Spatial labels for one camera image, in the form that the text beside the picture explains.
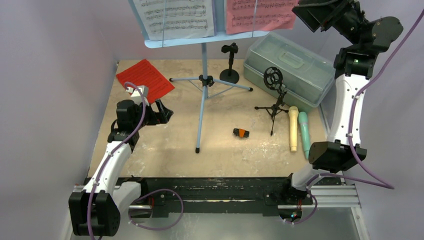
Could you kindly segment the red sheet music page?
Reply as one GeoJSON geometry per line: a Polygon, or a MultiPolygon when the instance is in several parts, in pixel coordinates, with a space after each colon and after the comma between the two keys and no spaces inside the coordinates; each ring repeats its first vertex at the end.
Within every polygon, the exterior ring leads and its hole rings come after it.
{"type": "Polygon", "coordinates": [[[148,87],[146,98],[150,104],[175,89],[175,87],[146,59],[118,73],[116,77],[122,85],[124,85],[125,82],[131,82],[136,86],[148,87]]]}

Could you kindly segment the blue music stand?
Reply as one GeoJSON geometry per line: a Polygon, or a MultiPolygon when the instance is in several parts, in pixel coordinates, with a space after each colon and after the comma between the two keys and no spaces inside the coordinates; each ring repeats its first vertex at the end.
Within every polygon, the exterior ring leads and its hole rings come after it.
{"type": "Polygon", "coordinates": [[[238,39],[248,39],[254,37],[262,37],[267,34],[267,31],[248,31],[235,34],[226,33],[226,21],[227,21],[227,0],[215,0],[215,9],[216,9],[216,20],[217,20],[217,34],[210,37],[203,38],[192,38],[192,39],[169,39],[169,40],[160,40],[153,41],[148,38],[146,30],[143,27],[140,17],[138,16],[135,6],[132,3],[133,0],[130,0],[128,3],[135,15],[135,18],[141,28],[141,33],[144,37],[144,44],[150,49],[166,48],[166,47],[176,47],[184,45],[201,45],[201,56],[202,56],[202,73],[197,77],[186,77],[185,81],[193,83],[195,80],[199,80],[202,84],[202,87],[199,90],[202,93],[199,120],[198,120],[198,130],[197,130],[197,140],[195,152],[200,152],[200,142],[201,142],[201,132],[204,116],[204,106],[205,100],[211,98],[209,95],[209,87],[213,86],[215,83],[223,84],[228,86],[229,89],[239,88],[248,91],[253,91],[252,87],[239,85],[237,83],[226,82],[208,74],[208,56],[207,56],[207,44],[212,42],[226,41],[226,40],[238,40],[238,39]]]}

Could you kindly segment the pink sheet music page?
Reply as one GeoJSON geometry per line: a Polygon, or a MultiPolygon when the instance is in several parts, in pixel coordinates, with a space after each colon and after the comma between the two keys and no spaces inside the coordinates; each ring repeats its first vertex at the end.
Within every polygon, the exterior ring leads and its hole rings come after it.
{"type": "Polygon", "coordinates": [[[226,33],[292,29],[296,15],[292,9],[297,0],[228,0],[226,33]]]}

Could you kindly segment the black round-base mic stand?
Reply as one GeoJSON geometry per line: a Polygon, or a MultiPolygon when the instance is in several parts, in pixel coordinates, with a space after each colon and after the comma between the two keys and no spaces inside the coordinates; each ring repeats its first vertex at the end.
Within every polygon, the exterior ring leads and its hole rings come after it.
{"type": "Polygon", "coordinates": [[[239,79],[240,79],[240,75],[239,73],[233,69],[233,64],[234,64],[234,57],[235,54],[237,54],[239,51],[239,47],[237,46],[237,44],[235,42],[233,42],[230,45],[223,45],[221,47],[221,52],[226,54],[229,53],[229,58],[228,58],[228,68],[224,69],[220,75],[219,75],[219,79],[228,83],[232,83],[232,84],[237,84],[239,79]]]}

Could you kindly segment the cream yellow microphone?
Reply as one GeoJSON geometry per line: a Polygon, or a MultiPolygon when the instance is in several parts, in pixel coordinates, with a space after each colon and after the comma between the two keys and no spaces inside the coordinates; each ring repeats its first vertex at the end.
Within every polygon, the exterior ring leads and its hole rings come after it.
{"type": "Polygon", "coordinates": [[[296,153],[298,149],[298,115],[299,110],[296,106],[288,109],[289,116],[289,146],[292,153],[296,153]]]}

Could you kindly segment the mint green microphone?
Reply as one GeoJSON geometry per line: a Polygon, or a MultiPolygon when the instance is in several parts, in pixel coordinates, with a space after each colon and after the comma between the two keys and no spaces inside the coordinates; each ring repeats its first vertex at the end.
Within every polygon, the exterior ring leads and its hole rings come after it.
{"type": "Polygon", "coordinates": [[[305,158],[309,159],[310,148],[311,148],[311,139],[309,133],[309,119],[306,112],[301,111],[298,114],[298,124],[301,132],[301,141],[302,148],[305,155],[305,158]]]}

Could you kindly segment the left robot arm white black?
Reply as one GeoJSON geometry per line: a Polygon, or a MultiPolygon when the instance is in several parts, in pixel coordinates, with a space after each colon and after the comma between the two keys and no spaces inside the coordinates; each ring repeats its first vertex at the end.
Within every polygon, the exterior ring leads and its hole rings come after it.
{"type": "Polygon", "coordinates": [[[118,185],[121,171],[133,153],[144,126],[167,124],[174,112],[161,100],[158,111],[141,100],[122,100],[116,105],[116,120],[111,124],[103,158],[91,179],[68,199],[73,233],[77,236],[113,237],[121,215],[131,202],[146,203],[149,191],[136,181],[118,185]]]}

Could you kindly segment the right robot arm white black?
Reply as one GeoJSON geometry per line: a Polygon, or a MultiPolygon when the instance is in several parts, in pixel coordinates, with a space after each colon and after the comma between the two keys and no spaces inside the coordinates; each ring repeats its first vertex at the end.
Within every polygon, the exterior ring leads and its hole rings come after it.
{"type": "Polygon", "coordinates": [[[367,88],[375,80],[373,70],[379,54],[386,52],[403,32],[394,16],[370,21],[357,0],[301,0],[293,13],[313,32],[337,30],[349,42],[336,55],[336,103],[326,141],[314,142],[308,164],[290,176],[280,196],[288,204],[300,198],[321,177],[337,177],[362,165],[367,150],[361,146],[360,124],[367,88]]]}

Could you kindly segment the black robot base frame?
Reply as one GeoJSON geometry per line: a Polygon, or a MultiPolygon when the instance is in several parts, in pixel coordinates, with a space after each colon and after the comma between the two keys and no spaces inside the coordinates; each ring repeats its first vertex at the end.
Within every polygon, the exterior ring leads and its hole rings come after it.
{"type": "Polygon", "coordinates": [[[141,196],[130,203],[152,207],[154,218],[170,213],[283,215],[315,203],[310,195],[291,187],[289,177],[120,177],[141,184],[141,196]]]}

